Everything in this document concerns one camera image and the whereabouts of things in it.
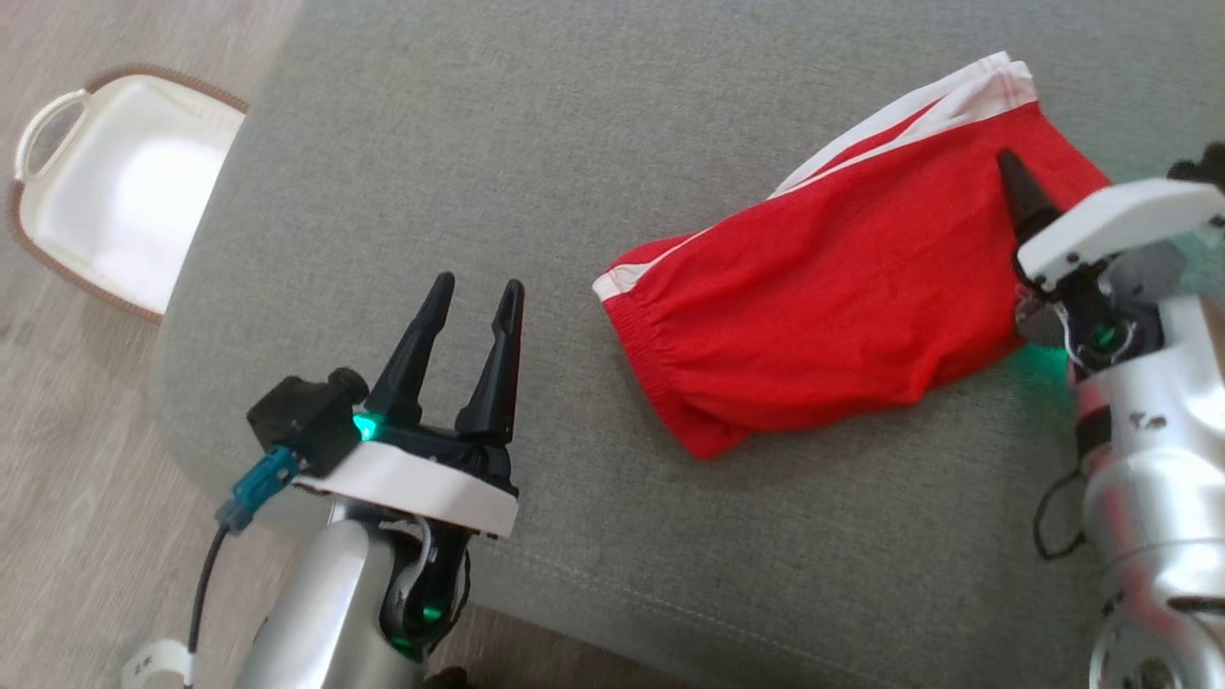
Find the white stripe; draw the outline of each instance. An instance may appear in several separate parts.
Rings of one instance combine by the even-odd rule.
[[[804,189],[838,170],[888,151],[909,146],[910,143],[936,136],[951,129],[991,119],[1027,103],[1033,103],[1038,99],[1038,92],[1034,88],[1034,80],[1029,72],[1029,67],[1025,66],[1025,63],[1008,63],[1007,60],[1007,53],[996,53],[944,77],[935,85],[926,86],[894,101],[881,112],[887,112],[887,116],[881,116],[881,113],[877,113],[843,136],[839,136],[833,143],[826,146],[820,153],[804,163],[800,169],[791,173],[788,180],[771,195],[771,199]],[[915,97],[915,94],[922,94],[924,99]],[[827,164],[851,145],[886,131],[892,126],[897,126],[907,118],[930,105],[935,98],[940,98],[940,103],[911,123],[893,141],[866,151],[827,170],[822,170],[821,174],[807,178],[807,175],[812,174],[812,170],[821,169],[821,166]],[[849,136],[851,132],[859,132],[858,137],[851,139]],[[706,234],[712,228],[713,226],[692,234],[649,262],[612,266],[595,280],[592,284],[592,291],[595,292],[600,302],[632,291],[638,281],[642,280],[642,276],[647,275],[659,261],[666,259],[674,251],[693,242],[702,234]]]
[[[796,168],[794,173],[783,180],[783,184],[778,185],[774,194],[771,194],[771,199],[804,181],[809,178],[809,175],[820,170],[822,167],[828,164],[829,161],[842,154],[842,152],[846,148],[898,126],[904,123],[907,118],[914,116],[914,114],[919,110],[922,110],[927,105],[940,101],[944,96],[948,96],[957,88],[960,88],[978,77],[997,71],[998,69],[1006,66],[1009,61],[1012,60],[1008,58],[1007,53],[989,55],[973,65],[962,67],[936,83],[911,91],[902,98],[889,103],[872,116],[846,130],[845,134],[834,139],[824,148],[817,151],[815,156],[805,161],[802,166]]]

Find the wooden floor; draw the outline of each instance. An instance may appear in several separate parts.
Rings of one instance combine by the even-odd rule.
[[[89,76],[154,63],[257,99],[298,0],[4,0],[0,152]],[[0,689],[118,687],[148,641],[186,634],[216,505],[160,447],[146,403],[157,330],[0,239]],[[292,566],[252,527],[222,550],[197,683],[229,687]],[[445,662],[496,687],[681,687],[533,625],[472,609]],[[160,678],[148,687],[176,687]]]

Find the gray sofa cushion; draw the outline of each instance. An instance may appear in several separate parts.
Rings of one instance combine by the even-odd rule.
[[[1216,7],[1082,5],[310,1],[163,325],[163,434],[221,499],[257,456],[247,406],[290,373],[372,379],[441,270],[458,288],[423,402],[448,424],[518,277],[522,511],[512,538],[474,546],[477,602],[712,687],[1080,684],[1093,557],[1041,565],[1029,538],[1073,462],[1049,357],[698,463],[647,406],[589,283],[1001,48],[1121,178],[1221,134],[1221,72],[1204,61]],[[306,533],[322,514],[294,494],[265,519]],[[1052,514],[1056,531],[1074,521],[1074,505]]]

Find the green led light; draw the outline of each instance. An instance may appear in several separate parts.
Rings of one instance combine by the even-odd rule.
[[[379,414],[370,414],[361,412],[353,414],[353,425],[358,427],[361,432],[361,440],[370,440],[379,432],[379,424],[382,423],[382,417]]]

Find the basket handle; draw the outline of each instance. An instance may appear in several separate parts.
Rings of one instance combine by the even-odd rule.
[[[43,174],[44,170],[51,167],[51,163],[54,163],[55,158],[59,157],[60,151],[64,148],[64,145],[67,143],[70,139],[72,139],[72,135],[76,132],[77,126],[80,126],[81,121],[85,120],[85,113],[81,113],[81,116],[77,118],[77,121],[72,125],[72,129],[70,129],[69,132],[64,136],[64,141],[60,142],[59,148],[56,148],[55,152],[51,153],[51,156],[47,159],[47,164],[44,164],[43,169],[38,170],[38,173],[31,172],[29,169],[29,154],[34,147],[34,140],[37,140],[38,135],[43,132],[43,129],[47,126],[49,121],[51,121],[51,118],[62,113],[64,110],[69,109],[71,105],[76,103],[85,103],[88,98],[89,98],[89,92],[86,91],[85,88],[74,91],[71,93],[65,93],[64,96],[60,96],[55,101],[51,101],[50,103],[44,105],[43,109],[39,110],[33,116],[33,119],[29,120],[29,124],[26,125],[26,131],[22,132],[21,135],[21,140],[17,141],[17,158],[13,162],[13,177],[17,179],[17,181],[26,181],[27,179],[37,179],[39,175]]]

